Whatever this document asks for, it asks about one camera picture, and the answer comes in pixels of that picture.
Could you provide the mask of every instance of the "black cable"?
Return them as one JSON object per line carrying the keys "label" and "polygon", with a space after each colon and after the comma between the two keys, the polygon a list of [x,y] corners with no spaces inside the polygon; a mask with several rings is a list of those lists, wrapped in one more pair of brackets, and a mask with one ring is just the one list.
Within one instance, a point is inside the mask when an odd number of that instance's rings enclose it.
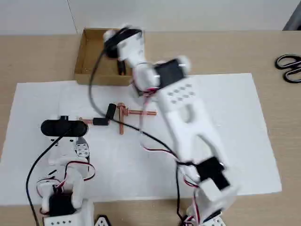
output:
{"label": "black cable", "polygon": [[179,164],[176,162],[176,167],[175,167],[175,182],[177,185],[177,215],[179,216],[181,222],[183,222],[183,217],[180,214],[180,188],[179,188]]}
{"label": "black cable", "polygon": [[[90,80],[89,80],[89,89],[88,89],[88,97],[89,97],[89,101],[91,103],[91,106],[93,107],[93,109],[98,113],[100,114],[102,117],[105,117],[105,113],[102,112],[96,105],[96,103],[94,102],[94,99],[93,99],[93,96],[92,96],[92,84],[93,84],[93,80],[94,80],[94,77],[95,77],[95,74],[96,74],[96,71],[99,67],[99,64],[100,64],[100,61],[102,59],[102,57],[104,56],[106,52],[106,48],[103,48],[103,50],[101,51],[99,57],[97,58],[97,61],[93,67],[93,70],[91,72],[91,76],[90,76]],[[116,122],[116,123],[119,123],[121,125],[124,125],[124,126],[127,126],[129,128],[132,128],[136,131],[140,131],[137,127],[135,126],[132,126],[130,124],[127,124],[127,123],[124,123],[124,122],[120,122],[118,120],[115,120],[115,119],[112,119],[112,121]],[[149,133],[146,133],[143,131],[143,134],[146,135],[147,137],[153,139],[154,141],[156,141],[157,143],[163,145],[173,156],[177,157],[177,155],[168,147],[167,144],[165,144],[163,141],[155,138],[154,136],[152,136],[151,134]],[[178,165],[180,165],[180,162],[176,161],[176,186],[177,186],[177,215],[179,216],[181,222],[183,221],[183,217],[181,216],[180,214],[180,188],[179,188],[179,180],[178,180]]]}
{"label": "black cable", "polygon": [[28,190],[28,183],[29,183],[29,179],[30,179],[30,176],[32,174],[32,171],[34,169],[34,167],[37,165],[37,163],[40,161],[40,159],[57,143],[60,141],[60,139],[62,139],[69,131],[71,130],[68,129],[62,136],[60,136],[58,139],[56,139],[37,159],[36,161],[34,161],[31,169],[29,170],[29,173],[27,175],[27,179],[26,179],[26,194],[27,194],[27,198],[28,198],[28,201],[29,201],[29,204],[30,204],[30,208],[32,209],[32,214],[33,214],[33,217],[34,217],[34,220],[35,220],[35,223],[36,223],[36,226],[40,226],[39,225],[39,220],[38,220],[38,217],[37,217],[37,214],[36,214],[36,211],[34,210],[34,206],[33,206],[33,203],[32,203],[32,199],[30,198],[30,195],[29,195],[29,190]]}

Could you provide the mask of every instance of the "white wall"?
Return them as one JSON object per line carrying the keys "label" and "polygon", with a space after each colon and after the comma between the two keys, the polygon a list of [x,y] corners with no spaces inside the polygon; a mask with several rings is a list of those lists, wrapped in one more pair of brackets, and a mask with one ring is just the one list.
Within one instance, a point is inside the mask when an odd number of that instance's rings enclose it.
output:
{"label": "white wall", "polygon": [[69,34],[124,24],[151,31],[282,30],[299,1],[0,0],[0,34]]}
{"label": "white wall", "polygon": [[153,31],[282,30],[300,0],[68,0],[75,25]]}
{"label": "white wall", "polygon": [[0,0],[0,34],[72,33],[66,0]]}

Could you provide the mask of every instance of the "copper pipe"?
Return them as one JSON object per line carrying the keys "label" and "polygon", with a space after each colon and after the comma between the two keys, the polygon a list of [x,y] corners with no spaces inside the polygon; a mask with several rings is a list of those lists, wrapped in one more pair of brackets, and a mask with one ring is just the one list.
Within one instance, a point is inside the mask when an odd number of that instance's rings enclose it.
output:
{"label": "copper pipe", "polygon": [[[143,111],[140,110],[131,110],[129,108],[125,108],[124,109],[124,115],[128,116],[129,114],[134,114],[134,115],[142,115]],[[156,116],[157,112],[156,111],[145,111],[144,112],[145,115],[151,115],[151,116]]]}
{"label": "copper pipe", "polygon": [[[126,106],[124,105],[124,103],[118,103],[117,108],[119,109],[119,121],[123,122],[124,109],[126,108]],[[123,133],[123,125],[119,124],[119,134],[123,135]]]}
{"label": "copper pipe", "polygon": [[93,119],[83,119],[82,117],[79,118],[80,121],[83,121],[85,124],[93,124]]}

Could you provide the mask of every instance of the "white plastic bracket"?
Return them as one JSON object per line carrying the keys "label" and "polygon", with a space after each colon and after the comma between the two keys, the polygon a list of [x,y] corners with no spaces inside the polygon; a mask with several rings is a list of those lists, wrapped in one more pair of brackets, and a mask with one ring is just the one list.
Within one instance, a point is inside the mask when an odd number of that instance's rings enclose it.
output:
{"label": "white plastic bracket", "polygon": [[223,222],[221,217],[217,216],[209,221],[206,221],[202,224],[202,226],[226,226],[226,224]]}

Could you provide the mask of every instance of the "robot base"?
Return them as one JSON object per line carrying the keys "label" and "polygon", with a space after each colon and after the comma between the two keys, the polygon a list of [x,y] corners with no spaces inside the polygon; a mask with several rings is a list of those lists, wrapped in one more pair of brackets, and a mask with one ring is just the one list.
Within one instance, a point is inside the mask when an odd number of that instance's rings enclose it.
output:
{"label": "robot base", "polygon": [[92,226],[94,205],[90,200],[84,199],[82,206],[75,213],[57,217],[43,218],[44,226]]}

